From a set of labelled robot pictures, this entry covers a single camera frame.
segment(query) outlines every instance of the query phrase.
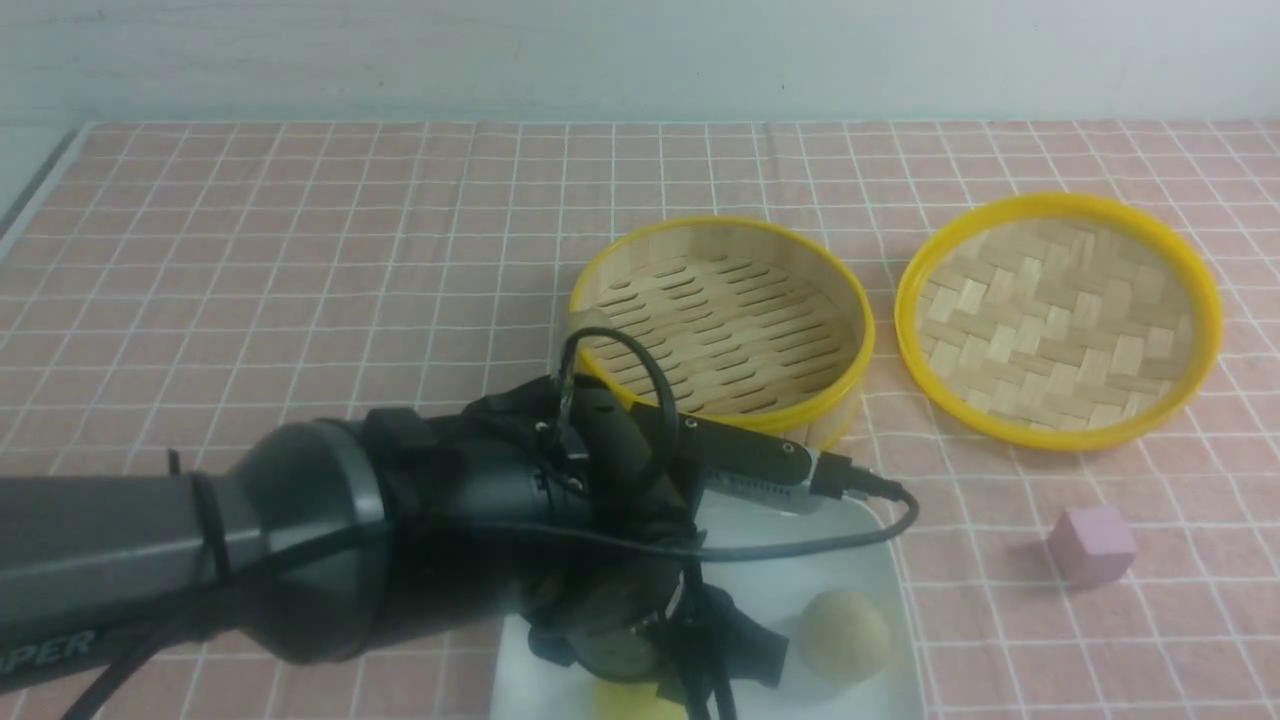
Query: black strap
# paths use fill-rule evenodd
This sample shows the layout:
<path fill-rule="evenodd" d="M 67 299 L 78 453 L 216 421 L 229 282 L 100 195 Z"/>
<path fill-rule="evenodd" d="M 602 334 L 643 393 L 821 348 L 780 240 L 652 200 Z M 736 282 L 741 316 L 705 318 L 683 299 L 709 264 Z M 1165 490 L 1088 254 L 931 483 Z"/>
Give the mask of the black strap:
<path fill-rule="evenodd" d="M 214 493 L 214 484 L 204 473 L 191 474 L 191 492 L 196 501 L 196 515 L 200 529 L 205 534 L 205 547 L 214 556 L 214 571 L 218 584 L 224 585 L 232 577 L 230 555 L 227 551 L 227 528 L 223 525 L 223 511 Z"/>

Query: white wall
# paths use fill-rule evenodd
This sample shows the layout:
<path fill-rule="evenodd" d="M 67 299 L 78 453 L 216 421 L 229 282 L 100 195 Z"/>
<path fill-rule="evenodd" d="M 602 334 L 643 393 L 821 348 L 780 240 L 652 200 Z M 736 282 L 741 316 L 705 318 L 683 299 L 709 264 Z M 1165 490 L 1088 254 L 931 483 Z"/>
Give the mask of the white wall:
<path fill-rule="evenodd" d="M 1117 115 L 1280 115 L 1280 3 L 0 4 L 0 124 Z"/>

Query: yellow rim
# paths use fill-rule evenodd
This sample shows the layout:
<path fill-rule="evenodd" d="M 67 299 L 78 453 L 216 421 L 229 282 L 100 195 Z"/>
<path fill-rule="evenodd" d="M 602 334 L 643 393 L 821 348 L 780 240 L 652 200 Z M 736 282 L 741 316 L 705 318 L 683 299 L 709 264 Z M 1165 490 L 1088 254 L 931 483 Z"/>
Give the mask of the yellow rim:
<path fill-rule="evenodd" d="M 586 268 L 582 269 L 582 274 L 579 275 L 577 282 L 573 283 L 573 292 L 570 295 L 568 299 L 570 313 L 586 310 L 586 307 L 582 307 L 582 293 L 585 292 L 586 287 L 586 283 L 584 281 L 586 278 L 590 278 L 594 273 L 596 273 L 600 264 L 604 263 L 604 260 L 609 255 L 613 255 L 622 247 L 626 247 L 628 243 L 635 242 L 636 240 L 644 236 L 667 231 L 671 228 L 690 227 L 690 225 L 748 225 L 781 234 L 787 240 L 804 245 L 813 252 L 818 254 L 818 256 L 820 256 L 824 261 L 827 261 L 827 264 L 836 268 L 836 270 L 849 283 L 849 288 L 858 296 L 858 306 L 863 311 L 864 325 L 867 329 L 863 333 L 863 341 L 858 348 L 858 355 L 854 357 L 854 361 L 849 365 L 849 368 L 844 372 L 844 374 L 836 378 L 836 382 L 832 383 L 831 387 L 810 397 L 809 400 L 805 400 L 804 402 L 797 402 L 796 405 L 785 407 L 782 410 L 777 410 L 774 413 L 762 413 L 759 415 L 699 415 L 701 418 L 707 418 L 713 423 L 737 425 L 740 428 L 749 428 L 763 433 L 785 432 L 797 425 L 803 425 L 805 423 L 812 423 L 817 420 L 823 415 L 823 413 L 829 410 L 832 405 L 838 402 L 842 397 L 845 397 L 845 395 L 852 391 L 854 386 L 858 384 L 858 380 L 861 378 L 863 373 L 867 370 L 867 366 L 870 364 L 872 352 L 876 347 L 876 319 L 872 318 L 872 304 L 869 300 L 867 300 L 867 291 L 863 290 L 861 283 L 858 282 L 858 278 L 854 277 L 854 273 L 851 273 L 849 268 L 846 268 L 845 264 L 840 261 L 838 258 L 832 255 L 831 251 L 818 245 L 817 242 L 804 237 L 803 234 L 797 234 L 786 228 L 781 228 L 778 225 L 765 223 L 762 220 L 753 220 L 750 218 L 721 218 L 716 215 L 678 218 L 675 220 L 667 220 L 664 223 L 658 223 L 655 225 L 649 225 L 646 228 L 637 229 L 635 232 L 622 236 L 616 242 L 605 247 L 604 251 L 602 251 L 599 255 L 593 258 L 590 263 L 588 263 Z M 582 368 L 588 373 L 595 375 L 596 378 L 600 378 L 600 380 L 603 380 L 604 384 L 616 396 L 618 396 L 618 398 L 622 401 L 623 405 L 630 407 L 632 402 L 644 402 L 643 400 L 640 400 L 640 396 L 635 395 L 634 392 L 618 384 L 617 380 L 614 380 L 613 377 L 599 363 L 595 361 L 595 359 L 591 356 L 588 348 L 584 347 L 579 350 L 577 356 L 579 361 L 582 364 Z"/>
<path fill-rule="evenodd" d="M 1187 286 L 1196 316 L 1196 348 L 1187 374 L 1146 411 L 1107 428 L 1094 430 L 1041 430 L 992 418 L 966 405 L 933 374 L 920 350 L 915 331 L 915 307 L 924 283 L 952 250 L 970 237 L 996 225 L 1046 217 L 1068 217 L 1107 224 L 1146 242 L 1164 256 Z M 902 361 L 924 393 L 960 421 L 989 436 L 1041 450 L 1098 450 L 1133 439 L 1167 421 L 1185 405 L 1208 375 L 1222 342 L 1222 307 L 1204 263 L 1171 228 L 1128 205 L 1103 197 L 1075 193 L 1042 193 L 1011 197 L 972 210 L 938 231 L 911 260 L 893 306 L 897 343 Z"/>

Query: bamboo steamer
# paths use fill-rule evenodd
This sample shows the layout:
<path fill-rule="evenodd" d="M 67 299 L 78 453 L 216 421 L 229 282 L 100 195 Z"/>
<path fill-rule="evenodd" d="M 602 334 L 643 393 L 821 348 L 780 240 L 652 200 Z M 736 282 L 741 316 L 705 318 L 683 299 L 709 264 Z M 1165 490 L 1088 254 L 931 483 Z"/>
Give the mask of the bamboo steamer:
<path fill-rule="evenodd" d="M 1092 450 L 1167 420 L 1221 341 L 1221 309 L 1176 233 L 1111 200 L 979 208 L 911 261 L 895 309 L 908 369 L 988 434 Z"/>
<path fill-rule="evenodd" d="M 682 218 L 622 237 L 582 272 L 572 323 L 621 329 L 667 373 L 682 413 L 831 447 L 860 409 L 874 322 L 831 252 L 744 218 Z M 589 338 L 581 368 L 653 402 L 639 361 Z"/>

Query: robotic arm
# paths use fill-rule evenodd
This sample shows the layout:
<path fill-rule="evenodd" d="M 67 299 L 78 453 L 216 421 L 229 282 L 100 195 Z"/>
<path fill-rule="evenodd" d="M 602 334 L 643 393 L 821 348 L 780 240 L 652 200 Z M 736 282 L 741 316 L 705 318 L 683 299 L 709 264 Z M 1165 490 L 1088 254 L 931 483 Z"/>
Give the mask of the robotic arm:
<path fill-rule="evenodd" d="M 518 612 L 544 660 L 657 680 L 690 717 L 714 694 L 731 717 L 728 680 L 776 687 L 787 641 L 700 564 L 882 542 L 918 506 L 845 459 L 673 410 L 627 411 L 564 374 L 453 416 L 288 424 L 219 478 L 170 454 L 152 478 L 0 482 L 0 692 L 110 665 L 65 716 L 88 720 L 156 651 L 225 630 L 314 664 Z M 671 462 L 641 477 L 659 452 Z M 790 511 L 868 492 L 908 512 L 865 536 L 701 548 L 708 488 Z"/>

